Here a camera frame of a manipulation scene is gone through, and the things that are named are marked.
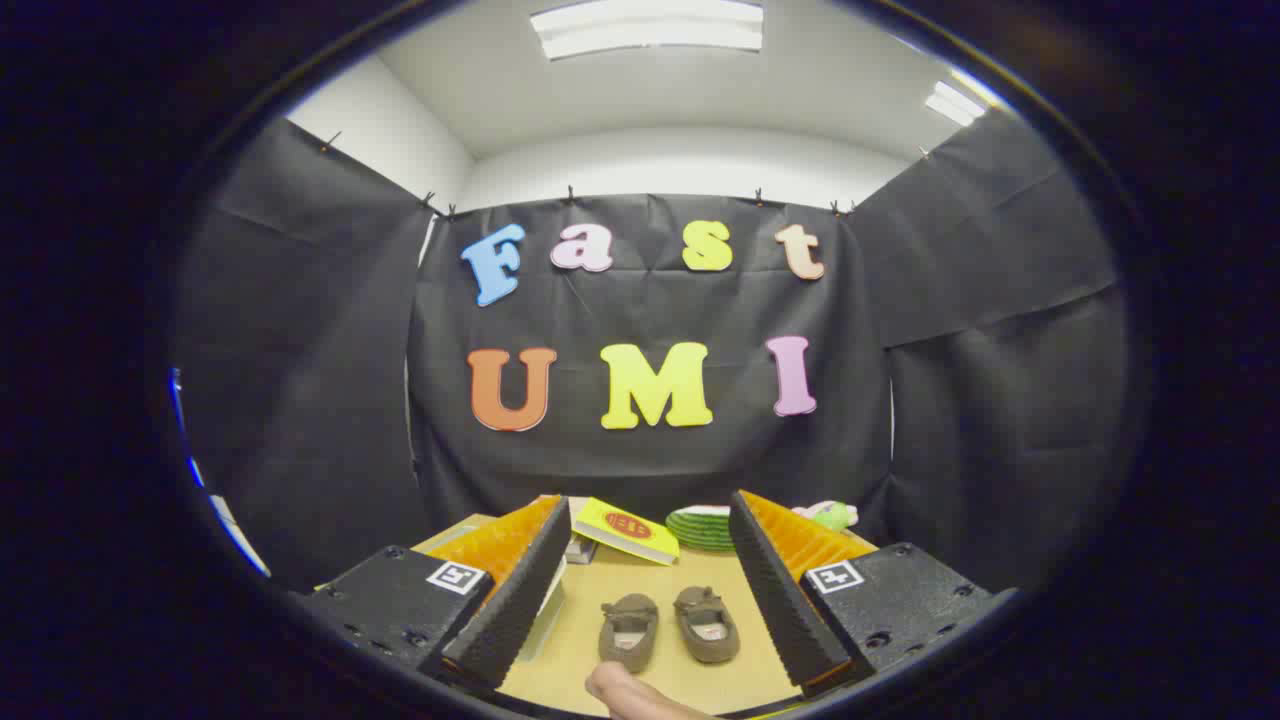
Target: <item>black fabric backdrop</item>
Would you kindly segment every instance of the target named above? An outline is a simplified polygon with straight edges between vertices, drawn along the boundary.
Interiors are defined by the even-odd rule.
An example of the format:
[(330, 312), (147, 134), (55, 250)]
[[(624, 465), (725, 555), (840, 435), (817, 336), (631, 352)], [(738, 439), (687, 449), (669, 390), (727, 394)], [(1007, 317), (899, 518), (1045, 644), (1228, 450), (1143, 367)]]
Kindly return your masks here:
[[(685, 265), (682, 231), (719, 220), (731, 233), (723, 272)], [(463, 249), (517, 223), (518, 287), (486, 307)], [(564, 270), (549, 252), (563, 228), (613, 232), (613, 266)], [(819, 238), (826, 274), (804, 281), (773, 234), (797, 223)], [(433, 527), (467, 512), (504, 512), (536, 493), (593, 495), (662, 519), (696, 502), (723, 503), (748, 488), (785, 503), (838, 497), (860, 502), (888, 469), (888, 373), (874, 340), (863, 261), (849, 224), (829, 210), (703, 196), (627, 195), (526, 202), (436, 223), (417, 278), (410, 332), (415, 445)], [(780, 418), (764, 342), (804, 336), (818, 407)], [(640, 347), (654, 370), (677, 342), (708, 347), (703, 365), (712, 424), (644, 421), (608, 430), (609, 368), (600, 350)], [(549, 409), (521, 433), (495, 432), (471, 411), (467, 354), (511, 354), (507, 407), (525, 401), (521, 350), (550, 347)]]
[(430, 213), (287, 120), (189, 245), (174, 363), (193, 455), (274, 577), (308, 588), (428, 527), (403, 357)]
[[(854, 502), (873, 542), (1027, 585), (1116, 489), (1101, 469), (1129, 370), (1123, 288), (1069, 174), (1007, 115), (989, 111), (847, 217), (703, 196), (526, 202), (438, 222), (421, 269), (429, 211), (319, 147), (282, 120), (241, 159), (192, 245), (175, 329), (204, 475), (291, 587), (540, 492), (659, 519), (740, 487)], [(732, 233), (723, 272), (681, 259), (699, 219)], [(508, 223), (527, 232), (520, 284), (479, 307), (460, 254)], [(607, 272), (550, 264), (579, 223), (613, 232)], [(773, 234), (791, 223), (819, 238), (822, 279), (787, 266)], [(785, 334), (810, 343), (810, 415), (773, 411), (764, 342)], [(657, 370), (677, 342), (709, 350), (713, 423), (602, 428), (600, 348), (637, 345)], [(518, 407), (529, 347), (558, 354), (547, 416), (490, 430), (471, 411), (467, 354), (512, 355), (503, 401)]]
[(1106, 237), (1029, 127), (989, 111), (852, 214), (895, 409), (860, 530), (991, 588), (1051, 569), (1105, 486), (1129, 374)]

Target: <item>blue letter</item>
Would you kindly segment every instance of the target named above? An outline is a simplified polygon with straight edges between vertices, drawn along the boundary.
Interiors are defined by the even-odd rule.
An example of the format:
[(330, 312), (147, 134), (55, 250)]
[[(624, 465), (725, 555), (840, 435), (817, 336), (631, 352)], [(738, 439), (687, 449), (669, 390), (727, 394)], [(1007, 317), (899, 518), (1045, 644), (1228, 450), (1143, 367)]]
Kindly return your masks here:
[(471, 272), (480, 284), (476, 305), (484, 307), (516, 290), (516, 278), (502, 269), (518, 270), (520, 251), (504, 243), (521, 240), (525, 240), (525, 228), (509, 224), (462, 251), (462, 259), (471, 263)]

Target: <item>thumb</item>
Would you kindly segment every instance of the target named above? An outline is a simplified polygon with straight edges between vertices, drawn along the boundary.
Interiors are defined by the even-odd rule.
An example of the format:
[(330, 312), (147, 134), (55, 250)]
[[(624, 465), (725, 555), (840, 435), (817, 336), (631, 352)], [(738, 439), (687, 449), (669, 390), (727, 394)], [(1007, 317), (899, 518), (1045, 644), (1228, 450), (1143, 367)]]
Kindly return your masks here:
[(599, 664), (586, 678), (586, 692), (609, 708), (616, 720), (712, 720), (635, 679), (621, 662)]

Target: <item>wooden table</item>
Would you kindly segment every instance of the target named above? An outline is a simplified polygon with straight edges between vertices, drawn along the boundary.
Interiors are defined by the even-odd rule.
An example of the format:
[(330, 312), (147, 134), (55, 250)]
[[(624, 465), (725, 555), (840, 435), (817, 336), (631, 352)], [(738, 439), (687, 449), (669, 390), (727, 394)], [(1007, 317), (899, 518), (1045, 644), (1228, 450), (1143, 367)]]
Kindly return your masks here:
[[(466, 528), (492, 521), (472, 515), (416, 544), (429, 552)], [(568, 565), (562, 579), (564, 602), (545, 643), (531, 660), (517, 660), (499, 692), (548, 707), (607, 717), (604, 706), (588, 694), (584, 680), (600, 662), (596, 642), (604, 614), (600, 603), (641, 592), (658, 605), (658, 634), (649, 666), (637, 676), (667, 697), (703, 712), (723, 714), (759, 707), (797, 696), (773, 650), (755, 597), (737, 556), (681, 547), (680, 560), (663, 566), (599, 546), (590, 565)], [(685, 648), (676, 625), (676, 596), (689, 585), (712, 585), (737, 623), (741, 651), (721, 665), (703, 665)]]

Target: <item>brown shoe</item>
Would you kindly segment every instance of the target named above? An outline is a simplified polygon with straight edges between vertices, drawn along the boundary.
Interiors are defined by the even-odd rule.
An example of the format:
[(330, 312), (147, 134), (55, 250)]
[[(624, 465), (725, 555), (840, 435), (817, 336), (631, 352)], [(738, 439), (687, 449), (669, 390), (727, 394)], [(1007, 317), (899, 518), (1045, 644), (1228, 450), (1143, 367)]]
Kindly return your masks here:
[(605, 602), (600, 610), (600, 660), (617, 660), (632, 673), (644, 670), (658, 633), (658, 606), (648, 596), (631, 593), (612, 605)]
[(737, 625), (712, 588), (690, 587), (676, 597), (676, 623), (685, 646), (701, 662), (724, 662), (737, 655)]

